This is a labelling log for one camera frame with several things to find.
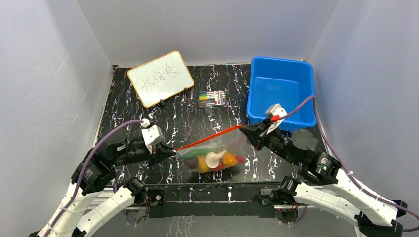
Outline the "red chili pepper toy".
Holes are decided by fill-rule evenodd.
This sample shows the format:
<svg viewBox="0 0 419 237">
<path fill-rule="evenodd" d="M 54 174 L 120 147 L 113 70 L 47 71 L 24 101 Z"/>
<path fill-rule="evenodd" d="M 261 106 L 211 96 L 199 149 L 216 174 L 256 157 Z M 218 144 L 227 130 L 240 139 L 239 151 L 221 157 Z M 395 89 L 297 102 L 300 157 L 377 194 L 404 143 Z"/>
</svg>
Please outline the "red chili pepper toy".
<svg viewBox="0 0 419 237">
<path fill-rule="evenodd" d="M 241 163 L 244 163 L 244 162 L 245 162 L 245 158 L 244 158 L 244 157 L 242 157 L 242 156 L 235 156 L 235 158 L 236 158 L 236 160 L 238 161 L 238 163 L 237 163 L 236 165 L 238 165 L 238 164 L 241 164 Z M 220 163 L 219 163 L 219 166 L 218 166 L 217 168 L 215 168 L 215 170 L 223 170 L 223 169 L 230 168 L 230 167 L 233 167 L 233 166 L 225 166 L 225 165 L 222 163 L 222 159 L 221 159 L 221 160 L 220 160 Z"/>
</svg>

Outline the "green vegetable toy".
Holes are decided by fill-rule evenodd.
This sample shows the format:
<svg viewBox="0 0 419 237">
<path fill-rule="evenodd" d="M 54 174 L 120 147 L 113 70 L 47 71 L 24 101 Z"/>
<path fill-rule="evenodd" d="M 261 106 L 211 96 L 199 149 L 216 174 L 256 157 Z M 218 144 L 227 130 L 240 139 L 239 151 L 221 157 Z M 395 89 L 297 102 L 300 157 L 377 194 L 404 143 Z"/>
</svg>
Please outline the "green vegetable toy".
<svg viewBox="0 0 419 237">
<path fill-rule="evenodd" d="M 179 159 L 180 160 L 188 160 L 188 159 L 191 159 L 191 158 L 197 157 L 197 156 L 205 156 L 209 152 L 211 152 L 210 149 L 191 150 L 191 151 L 188 151 L 185 154 L 179 155 Z"/>
</svg>

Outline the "dark red plum toy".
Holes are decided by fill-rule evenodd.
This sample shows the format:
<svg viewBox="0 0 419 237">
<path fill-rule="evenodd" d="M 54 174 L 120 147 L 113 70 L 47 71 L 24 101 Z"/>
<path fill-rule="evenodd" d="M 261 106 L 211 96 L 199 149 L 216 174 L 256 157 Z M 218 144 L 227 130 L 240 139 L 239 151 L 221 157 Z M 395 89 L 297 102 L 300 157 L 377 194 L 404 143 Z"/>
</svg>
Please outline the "dark red plum toy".
<svg viewBox="0 0 419 237">
<path fill-rule="evenodd" d="M 199 159 L 197 157 L 191 157 L 191 158 L 185 160 L 184 163 L 190 169 L 196 169 L 199 166 Z"/>
</svg>

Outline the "clear zip top bag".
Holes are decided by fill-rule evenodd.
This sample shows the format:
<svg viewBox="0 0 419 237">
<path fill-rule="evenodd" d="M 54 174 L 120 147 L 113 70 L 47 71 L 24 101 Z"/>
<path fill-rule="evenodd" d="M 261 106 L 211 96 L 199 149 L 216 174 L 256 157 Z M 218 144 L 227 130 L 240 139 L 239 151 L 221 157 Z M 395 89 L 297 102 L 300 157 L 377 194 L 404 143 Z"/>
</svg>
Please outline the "clear zip top bag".
<svg viewBox="0 0 419 237">
<path fill-rule="evenodd" d="M 247 139 L 244 134 L 239 130 L 241 125 L 229 128 L 215 135 L 209 136 L 205 139 L 194 142 L 190 145 L 181 147 L 176 150 L 176 158 L 179 159 L 179 155 L 185 154 L 191 150 L 210 149 L 211 152 L 221 152 L 227 150 L 227 152 L 233 153 L 235 156 L 242 156 L 246 159 L 245 146 Z M 191 169 L 193 172 L 198 173 L 196 169 Z"/>
</svg>

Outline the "yellow orange fruit toy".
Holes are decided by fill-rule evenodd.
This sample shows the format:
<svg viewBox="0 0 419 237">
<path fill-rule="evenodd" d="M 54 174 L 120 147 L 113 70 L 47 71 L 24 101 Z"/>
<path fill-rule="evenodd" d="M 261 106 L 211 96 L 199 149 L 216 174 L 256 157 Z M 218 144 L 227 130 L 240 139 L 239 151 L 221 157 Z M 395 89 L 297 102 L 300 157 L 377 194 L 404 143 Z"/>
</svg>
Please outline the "yellow orange fruit toy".
<svg viewBox="0 0 419 237">
<path fill-rule="evenodd" d="M 196 168 L 198 173 L 206 173 L 210 171 L 210 168 L 205 163 L 205 157 L 199 156 L 198 157 L 198 166 Z"/>
</svg>

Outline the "white garlic toy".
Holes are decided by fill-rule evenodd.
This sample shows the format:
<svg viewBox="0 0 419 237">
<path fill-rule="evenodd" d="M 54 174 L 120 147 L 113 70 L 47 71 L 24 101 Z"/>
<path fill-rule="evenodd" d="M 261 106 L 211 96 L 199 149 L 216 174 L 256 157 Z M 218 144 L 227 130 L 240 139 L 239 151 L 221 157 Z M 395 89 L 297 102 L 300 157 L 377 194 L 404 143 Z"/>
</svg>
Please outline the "white garlic toy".
<svg viewBox="0 0 419 237">
<path fill-rule="evenodd" d="M 210 169 L 215 169 L 219 166 L 220 160 L 224 157 L 227 153 L 227 150 L 223 150 L 221 152 L 209 152 L 205 156 L 205 164 Z"/>
</svg>

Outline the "orange crinkled food toy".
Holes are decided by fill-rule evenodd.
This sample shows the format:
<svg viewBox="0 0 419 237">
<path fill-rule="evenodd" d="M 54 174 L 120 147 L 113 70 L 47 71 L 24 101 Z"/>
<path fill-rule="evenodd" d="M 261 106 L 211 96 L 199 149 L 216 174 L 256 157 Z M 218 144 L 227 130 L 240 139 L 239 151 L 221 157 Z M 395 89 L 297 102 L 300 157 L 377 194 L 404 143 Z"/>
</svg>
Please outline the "orange crinkled food toy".
<svg viewBox="0 0 419 237">
<path fill-rule="evenodd" d="M 222 163 L 225 166 L 235 166 L 238 161 L 236 160 L 235 156 L 233 153 L 227 152 L 223 157 L 222 157 Z"/>
</svg>

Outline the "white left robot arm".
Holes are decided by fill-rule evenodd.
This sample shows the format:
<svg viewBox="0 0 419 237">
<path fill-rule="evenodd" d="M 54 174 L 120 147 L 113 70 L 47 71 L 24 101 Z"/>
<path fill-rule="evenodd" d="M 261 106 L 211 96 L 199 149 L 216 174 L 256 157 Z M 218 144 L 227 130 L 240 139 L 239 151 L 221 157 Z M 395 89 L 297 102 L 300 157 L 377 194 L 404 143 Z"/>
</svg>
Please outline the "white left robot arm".
<svg viewBox="0 0 419 237">
<path fill-rule="evenodd" d="M 90 237 L 116 214 L 131 205 L 151 203 L 144 182 L 132 177 L 113 185 L 113 194 L 92 211 L 87 209 L 116 177 L 115 168 L 146 161 L 154 166 L 176 154 L 163 142 L 161 129 L 147 126 L 129 140 L 123 128 L 109 131 L 92 149 L 71 176 L 67 192 L 47 224 L 32 237 Z"/>
</svg>

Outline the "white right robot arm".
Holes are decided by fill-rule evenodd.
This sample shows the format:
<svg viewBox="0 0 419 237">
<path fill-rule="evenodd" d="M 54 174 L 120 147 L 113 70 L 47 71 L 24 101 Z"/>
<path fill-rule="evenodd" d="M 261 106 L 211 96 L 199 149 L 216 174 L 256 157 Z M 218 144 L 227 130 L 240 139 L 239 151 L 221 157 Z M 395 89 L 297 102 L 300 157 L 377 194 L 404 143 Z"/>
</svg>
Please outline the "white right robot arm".
<svg viewBox="0 0 419 237">
<path fill-rule="evenodd" d="M 300 176 L 330 190 L 313 188 L 302 181 L 286 176 L 276 189 L 260 190 L 263 205 L 303 203 L 343 218 L 367 237 L 400 237 L 403 225 L 396 219 L 406 214 L 403 201 L 380 201 L 369 196 L 370 189 L 352 181 L 342 164 L 320 148 L 321 141 L 300 129 L 285 136 L 269 119 L 239 128 L 256 150 L 268 148 L 293 166 L 301 165 Z"/>
</svg>

